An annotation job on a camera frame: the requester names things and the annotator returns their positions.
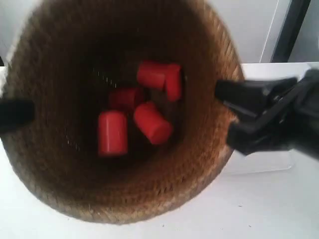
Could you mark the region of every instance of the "red plastic cap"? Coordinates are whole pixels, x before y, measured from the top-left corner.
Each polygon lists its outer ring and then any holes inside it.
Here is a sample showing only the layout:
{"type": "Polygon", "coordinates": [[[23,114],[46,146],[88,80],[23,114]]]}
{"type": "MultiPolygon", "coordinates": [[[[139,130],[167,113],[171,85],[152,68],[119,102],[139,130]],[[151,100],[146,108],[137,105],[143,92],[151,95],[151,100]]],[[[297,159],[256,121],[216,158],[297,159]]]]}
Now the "red plastic cap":
{"type": "Polygon", "coordinates": [[[122,112],[103,112],[98,125],[99,156],[119,156],[128,152],[127,119],[122,112]]]}
{"type": "Polygon", "coordinates": [[[114,110],[133,112],[144,101],[144,90],[140,87],[120,88],[109,93],[109,107],[114,110]]]}
{"type": "Polygon", "coordinates": [[[170,64],[167,67],[165,88],[169,101],[175,102],[181,98],[182,85],[181,85],[181,67],[177,64],[170,64]]]}
{"type": "Polygon", "coordinates": [[[173,126],[157,111],[152,102],[141,104],[134,113],[134,121],[151,144],[165,143],[173,132],[173,126]]]}
{"type": "Polygon", "coordinates": [[[139,65],[137,80],[142,86],[163,90],[166,78],[166,64],[145,61],[139,65]]]}

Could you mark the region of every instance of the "black clamp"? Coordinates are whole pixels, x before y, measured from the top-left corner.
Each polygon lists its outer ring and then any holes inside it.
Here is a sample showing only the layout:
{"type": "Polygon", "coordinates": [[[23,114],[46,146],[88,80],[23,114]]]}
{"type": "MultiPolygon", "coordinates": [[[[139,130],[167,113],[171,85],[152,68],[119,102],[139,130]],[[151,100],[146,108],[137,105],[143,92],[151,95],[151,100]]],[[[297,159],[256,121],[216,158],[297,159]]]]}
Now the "black clamp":
{"type": "Polygon", "coordinates": [[[297,148],[319,156],[319,70],[275,81],[219,80],[215,96],[239,118],[227,144],[250,154],[297,148]]]}

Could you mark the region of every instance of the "white table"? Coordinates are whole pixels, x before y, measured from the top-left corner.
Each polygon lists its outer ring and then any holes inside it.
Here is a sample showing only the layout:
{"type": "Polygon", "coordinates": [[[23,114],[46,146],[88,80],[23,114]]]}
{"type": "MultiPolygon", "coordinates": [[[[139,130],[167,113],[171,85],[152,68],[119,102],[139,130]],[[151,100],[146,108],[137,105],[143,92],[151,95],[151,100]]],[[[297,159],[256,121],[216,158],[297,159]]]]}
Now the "white table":
{"type": "MultiPolygon", "coordinates": [[[[306,63],[243,65],[246,77],[261,79],[300,76],[309,67],[306,63]]],[[[288,170],[224,172],[173,212],[114,226],[81,222],[39,202],[18,180],[1,145],[0,238],[318,239],[319,161],[295,151],[289,155],[295,164],[288,170]]]]}

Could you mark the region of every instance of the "white surface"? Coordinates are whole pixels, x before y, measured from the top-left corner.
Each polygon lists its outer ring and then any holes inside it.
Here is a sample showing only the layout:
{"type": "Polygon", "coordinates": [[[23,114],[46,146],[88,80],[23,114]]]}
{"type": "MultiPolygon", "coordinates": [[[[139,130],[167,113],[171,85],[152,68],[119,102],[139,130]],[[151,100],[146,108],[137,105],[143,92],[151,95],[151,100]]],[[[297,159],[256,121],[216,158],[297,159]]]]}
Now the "white surface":
{"type": "MultiPolygon", "coordinates": [[[[309,65],[243,65],[247,77],[302,75],[309,65]]],[[[289,170],[222,173],[181,208],[126,226],[85,223],[32,196],[0,147],[0,238],[3,239],[318,239],[319,161],[291,152],[289,170]]]]}
{"type": "Polygon", "coordinates": [[[289,62],[319,61],[319,1],[309,4],[289,62]]]}
{"type": "MultiPolygon", "coordinates": [[[[41,0],[0,0],[0,56],[41,0]]],[[[291,0],[207,0],[226,22],[243,62],[270,62],[291,0]]]]}

